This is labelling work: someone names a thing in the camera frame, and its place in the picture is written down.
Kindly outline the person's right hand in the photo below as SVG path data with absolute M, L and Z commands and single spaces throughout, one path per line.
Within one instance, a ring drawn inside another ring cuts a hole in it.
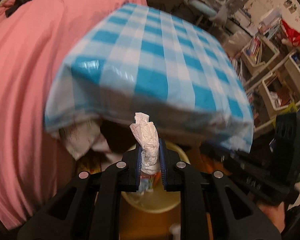
M 280 233 L 285 229 L 285 204 L 270 206 L 264 203 L 257 203 L 257 207 L 271 220 Z

